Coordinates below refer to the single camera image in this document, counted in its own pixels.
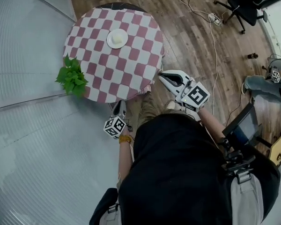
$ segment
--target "black shirt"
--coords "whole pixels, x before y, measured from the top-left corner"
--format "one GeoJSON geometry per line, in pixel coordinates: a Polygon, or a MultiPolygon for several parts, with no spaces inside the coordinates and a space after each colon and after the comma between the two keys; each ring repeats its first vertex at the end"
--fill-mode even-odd
{"type": "Polygon", "coordinates": [[[155,117],[137,130],[134,158],[119,190],[124,225],[231,224],[225,161],[198,122],[155,117]]]}

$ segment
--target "wooden floor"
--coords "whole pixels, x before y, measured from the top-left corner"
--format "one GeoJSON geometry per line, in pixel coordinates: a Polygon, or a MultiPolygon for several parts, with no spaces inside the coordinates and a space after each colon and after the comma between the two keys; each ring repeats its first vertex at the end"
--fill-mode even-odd
{"type": "MultiPolygon", "coordinates": [[[[135,4],[152,14],[158,22],[164,39],[166,55],[163,58],[164,70],[181,69],[196,81],[200,81],[212,94],[212,87],[216,77],[214,44],[210,34],[210,24],[195,15],[190,9],[178,0],[72,0],[77,18],[90,9],[110,2],[127,2],[135,4]]],[[[207,13],[216,13],[221,17],[227,11],[220,5],[214,5],[214,0],[191,0],[195,10],[207,13]]],[[[271,54],[261,26],[254,27],[244,22],[246,34],[239,32],[241,26],[236,17],[227,24],[218,27],[212,24],[212,33],[215,38],[215,47],[218,57],[218,79],[214,89],[214,115],[226,125],[231,111],[239,105],[240,86],[248,75],[264,75],[262,65],[267,66],[267,58],[271,54]],[[246,55],[257,53],[258,59],[248,60],[246,55]]],[[[171,94],[156,80],[152,88],[156,105],[162,108],[171,94]]],[[[229,121],[232,121],[248,104],[249,95],[242,95],[241,106],[229,121]]],[[[211,111],[212,97],[206,104],[211,111]]],[[[138,117],[141,96],[127,102],[133,124],[138,117]]],[[[259,123],[263,124],[263,138],[273,143],[274,136],[281,131],[281,107],[270,104],[261,98],[255,103],[259,123]]],[[[266,154],[267,148],[262,144],[258,149],[266,154]]]]}

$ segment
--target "power strip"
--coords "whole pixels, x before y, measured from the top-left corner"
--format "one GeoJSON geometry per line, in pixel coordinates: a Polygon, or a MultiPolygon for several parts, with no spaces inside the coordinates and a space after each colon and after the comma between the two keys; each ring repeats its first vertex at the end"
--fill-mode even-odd
{"type": "Polygon", "coordinates": [[[209,18],[210,22],[214,23],[217,26],[220,26],[222,24],[222,21],[214,13],[208,14],[208,18],[209,18]]]}

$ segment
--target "leg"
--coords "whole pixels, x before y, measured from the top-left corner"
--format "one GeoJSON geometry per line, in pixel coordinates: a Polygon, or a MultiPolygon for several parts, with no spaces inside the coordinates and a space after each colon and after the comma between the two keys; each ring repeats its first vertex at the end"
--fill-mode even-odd
{"type": "Polygon", "coordinates": [[[281,84],[267,81],[263,76],[247,76],[244,80],[244,86],[252,91],[258,90],[258,92],[270,93],[280,98],[279,88],[281,88],[281,84]]]}
{"type": "Polygon", "coordinates": [[[156,117],[158,114],[159,114],[159,111],[157,110],[157,108],[154,104],[152,94],[150,92],[148,92],[145,95],[144,100],[141,103],[141,109],[140,109],[137,128],[139,128],[144,123],[150,121],[151,119],[156,117]]]}
{"type": "Polygon", "coordinates": [[[196,120],[193,115],[190,115],[186,112],[186,109],[187,109],[186,107],[182,107],[175,101],[171,100],[167,103],[165,109],[162,111],[162,114],[169,114],[169,113],[181,114],[181,115],[187,116],[188,118],[192,118],[192,119],[196,120]]]}
{"type": "Polygon", "coordinates": [[[232,13],[226,21],[223,21],[223,23],[227,23],[234,15],[235,15],[235,13],[232,13]]]}
{"type": "Polygon", "coordinates": [[[281,104],[281,97],[277,97],[271,93],[263,92],[260,90],[253,90],[252,91],[252,97],[255,98],[257,96],[261,96],[264,100],[270,102],[270,103],[277,103],[281,104]]]}
{"type": "Polygon", "coordinates": [[[236,15],[236,17],[237,17],[237,19],[238,19],[238,21],[239,21],[240,25],[241,25],[241,26],[242,26],[242,28],[243,28],[243,30],[242,30],[242,34],[244,34],[244,33],[245,33],[245,28],[244,28],[243,22],[242,22],[242,20],[240,19],[239,15],[236,15]]]}
{"type": "Polygon", "coordinates": [[[225,7],[226,9],[229,9],[230,11],[233,11],[232,7],[226,5],[225,3],[219,2],[219,1],[214,1],[214,4],[221,4],[223,7],[225,7]]]}

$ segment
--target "person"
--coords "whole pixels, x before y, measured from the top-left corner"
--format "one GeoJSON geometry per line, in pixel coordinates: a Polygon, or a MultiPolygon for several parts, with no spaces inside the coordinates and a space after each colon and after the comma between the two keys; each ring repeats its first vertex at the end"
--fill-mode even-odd
{"type": "MultiPolygon", "coordinates": [[[[270,66],[276,66],[281,77],[281,59],[272,59],[270,66]]],[[[261,96],[269,102],[281,104],[281,79],[279,83],[273,83],[263,76],[247,76],[242,84],[241,92],[245,94],[247,91],[251,92],[252,103],[255,102],[257,96],[261,96]]]]}
{"type": "MultiPolygon", "coordinates": [[[[103,219],[107,210],[102,209],[103,205],[111,206],[117,199],[124,225],[232,224],[229,184],[233,178],[223,170],[225,157],[215,144],[224,137],[225,127],[206,108],[200,109],[198,115],[201,123],[174,101],[159,112],[151,94],[145,95],[133,145],[135,160],[125,128],[119,138],[118,193],[106,192],[90,225],[99,224],[96,221],[103,219]]],[[[244,156],[250,149],[243,151],[244,156]]],[[[267,158],[252,149],[256,160],[265,161],[255,171],[263,174],[259,180],[266,181],[263,192],[268,196],[260,212],[261,222],[278,195],[280,174],[267,158]]],[[[255,224],[242,220],[245,223],[234,224],[255,224]]]]}

